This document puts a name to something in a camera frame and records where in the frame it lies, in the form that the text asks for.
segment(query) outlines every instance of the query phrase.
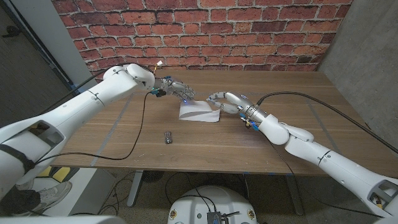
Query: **brick wall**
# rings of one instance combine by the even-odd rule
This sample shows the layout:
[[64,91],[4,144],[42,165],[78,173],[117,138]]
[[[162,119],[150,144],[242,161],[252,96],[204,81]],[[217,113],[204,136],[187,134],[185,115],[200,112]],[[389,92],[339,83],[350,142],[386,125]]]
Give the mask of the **brick wall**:
[[352,0],[53,0],[91,71],[313,71]]

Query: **black cable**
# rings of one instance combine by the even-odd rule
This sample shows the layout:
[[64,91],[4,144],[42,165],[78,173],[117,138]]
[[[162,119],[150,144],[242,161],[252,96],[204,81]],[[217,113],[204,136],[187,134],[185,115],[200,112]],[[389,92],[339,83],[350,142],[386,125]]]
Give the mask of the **black cable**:
[[[44,109],[44,110],[43,110],[42,112],[40,112],[38,115],[44,114],[46,111],[48,111],[49,109],[51,109],[53,106],[59,104],[59,103],[60,103],[62,100],[64,100],[66,97],[68,97],[68,96],[71,95],[72,93],[76,92],[80,87],[82,87],[83,85],[86,85],[89,81],[93,80],[93,79],[96,78],[98,75],[101,75],[102,73],[106,72],[108,69],[110,69],[110,68],[112,68],[112,67],[115,67],[115,66],[123,66],[123,65],[129,65],[129,64],[130,64],[130,63],[119,63],[119,64],[116,64],[116,65],[112,65],[112,66],[110,66],[110,67],[108,67],[108,68],[101,69],[101,70],[98,71],[95,75],[93,75],[93,76],[87,78],[84,82],[82,82],[81,84],[79,84],[78,86],[76,86],[75,88],[73,88],[72,90],[70,90],[67,94],[65,94],[63,97],[61,97],[61,98],[60,98],[59,100],[57,100],[55,103],[53,103],[52,105],[48,106],[46,109]],[[150,71],[151,73],[153,73],[153,71],[152,71],[150,68],[148,68],[147,66],[145,66],[145,65],[141,65],[141,64],[138,64],[138,63],[137,63],[136,65],[139,65],[139,66],[141,66],[142,68],[144,68],[144,69]]]
[[395,153],[398,153],[398,149],[396,149],[394,146],[390,145],[388,142],[386,142],[385,140],[383,140],[382,138],[380,138],[377,134],[374,134],[371,130],[369,130],[368,128],[366,128],[365,126],[363,126],[362,124],[359,124],[358,122],[356,122],[354,119],[350,118],[349,116],[345,115],[343,112],[341,112],[340,110],[336,109],[333,106],[330,106],[329,104],[318,100],[310,95],[304,94],[304,93],[299,93],[299,92],[293,92],[293,91],[282,91],[282,92],[275,92],[275,93],[270,93],[267,94],[265,96],[263,96],[258,102],[257,105],[261,105],[261,103],[264,101],[264,99],[266,99],[267,97],[270,96],[276,96],[276,95],[298,95],[298,96],[304,96],[310,100],[313,100],[317,103],[320,103],[323,106],[326,106],[327,108],[333,110],[334,112],[340,114],[342,117],[344,117],[345,119],[347,119],[348,121],[350,121],[351,123],[357,125],[357,127],[361,128],[363,131],[365,131],[366,133],[370,134],[372,137],[374,137],[375,139],[377,139],[379,142],[383,143],[383,145],[387,146],[388,148],[390,148],[391,150],[393,150]]
[[[298,194],[300,194],[299,184],[297,183],[296,175],[294,174],[292,168],[289,166],[289,164],[286,162],[286,160],[283,158],[283,156],[279,153],[279,151],[275,148],[275,146],[273,145],[273,143],[271,143],[271,141],[270,141],[268,138],[267,138],[267,140],[268,140],[269,144],[272,146],[272,148],[276,151],[276,153],[278,153],[279,157],[285,162],[285,164],[287,165],[287,167],[289,168],[289,170],[291,171],[291,173],[292,173],[292,175],[293,175],[293,178],[294,178],[294,182],[295,182],[296,187],[297,187],[297,190],[298,190]],[[343,207],[339,207],[339,206],[330,205],[330,204],[325,203],[325,202],[322,202],[321,200],[319,200],[319,199],[317,199],[316,197],[314,197],[304,186],[302,186],[302,188],[303,188],[312,198],[314,198],[316,201],[318,201],[318,202],[320,202],[320,203],[322,203],[322,204],[324,204],[324,205],[327,205],[327,206],[330,206],[330,207],[333,207],[333,208],[338,208],[338,209],[341,209],[341,210],[350,211],[350,212],[356,212],[356,213],[361,213],[361,214],[365,214],[365,215],[371,215],[371,216],[378,217],[378,218],[384,218],[384,217],[382,217],[382,216],[380,216],[380,215],[375,215],[375,214],[372,214],[372,213],[369,213],[369,212],[362,212],[362,211],[353,210],[353,209],[349,209],[349,208],[343,208]]]
[[146,99],[147,99],[147,96],[148,96],[149,93],[150,93],[150,92],[148,92],[148,93],[145,95],[145,98],[144,98],[144,108],[142,109],[141,126],[140,126],[140,128],[139,128],[139,132],[138,132],[136,141],[134,142],[134,145],[132,146],[131,151],[129,152],[128,155],[126,155],[126,156],[124,156],[124,157],[122,157],[122,158],[111,158],[111,157],[98,156],[98,155],[94,155],[94,154],[90,154],[90,153],[85,153],[85,152],[66,152],[66,153],[60,153],[60,154],[52,155],[52,156],[49,156],[49,157],[47,157],[47,158],[45,158],[45,159],[41,159],[41,160],[37,161],[37,162],[35,163],[35,165],[37,165],[37,164],[39,164],[39,163],[41,163],[41,162],[43,162],[43,161],[46,161],[47,159],[51,159],[51,158],[54,158],[54,157],[57,157],[57,156],[64,156],[64,155],[92,156],[92,157],[97,157],[97,158],[101,158],[101,159],[109,159],[109,160],[114,160],[114,161],[120,161],[120,160],[126,159],[127,157],[129,157],[129,156],[131,155],[132,151],[134,150],[134,148],[135,148],[135,146],[136,146],[136,144],[137,144],[137,142],[138,142],[139,135],[141,134],[142,125],[144,124],[145,103],[146,103]]

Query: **wooden table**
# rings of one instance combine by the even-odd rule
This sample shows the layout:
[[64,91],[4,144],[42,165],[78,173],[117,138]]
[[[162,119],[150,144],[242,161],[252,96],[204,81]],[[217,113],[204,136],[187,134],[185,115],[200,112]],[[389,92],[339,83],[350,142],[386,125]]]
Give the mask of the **wooden table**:
[[[274,91],[299,91],[337,107],[361,124],[363,120],[320,72],[251,72],[159,70],[157,76],[183,80],[205,100],[217,91],[234,91],[252,102]],[[79,129],[63,152],[123,157],[132,148],[141,123],[144,92],[113,103]],[[315,141],[378,174],[396,177],[398,159],[381,143],[340,115],[301,96],[272,96],[261,108],[279,121],[310,131]],[[221,112],[217,123],[178,120],[174,96],[147,97],[144,125],[137,146],[122,161],[88,156],[62,156],[53,164],[69,167],[130,168],[195,172],[288,174],[287,166],[259,132],[246,129],[239,116]],[[171,131],[172,144],[164,143]],[[276,147],[298,175],[324,175],[307,161]]]

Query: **table leg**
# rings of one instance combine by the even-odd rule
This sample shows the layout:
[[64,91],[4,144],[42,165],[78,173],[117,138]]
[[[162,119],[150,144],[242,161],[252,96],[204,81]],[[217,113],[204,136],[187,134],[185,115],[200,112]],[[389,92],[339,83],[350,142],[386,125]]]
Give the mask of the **table leg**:
[[287,182],[287,187],[289,188],[290,196],[292,197],[294,211],[297,215],[304,215],[303,204],[301,201],[299,189],[297,188],[297,185],[295,183],[295,177],[292,175],[287,175],[285,176],[285,178]]
[[134,177],[132,179],[129,198],[127,199],[128,207],[133,207],[136,204],[138,192],[139,192],[141,182],[142,182],[141,177],[142,177],[143,172],[144,172],[143,170],[136,170],[136,173],[134,174]]

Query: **white paper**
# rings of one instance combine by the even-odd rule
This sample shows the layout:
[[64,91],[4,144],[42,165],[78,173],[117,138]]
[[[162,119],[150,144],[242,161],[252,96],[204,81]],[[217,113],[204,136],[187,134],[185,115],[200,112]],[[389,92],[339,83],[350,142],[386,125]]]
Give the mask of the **white paper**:
[[213,111],[205,101],[182,101],[179,119],[185,121],[217,122],[220,120],[220,110]]

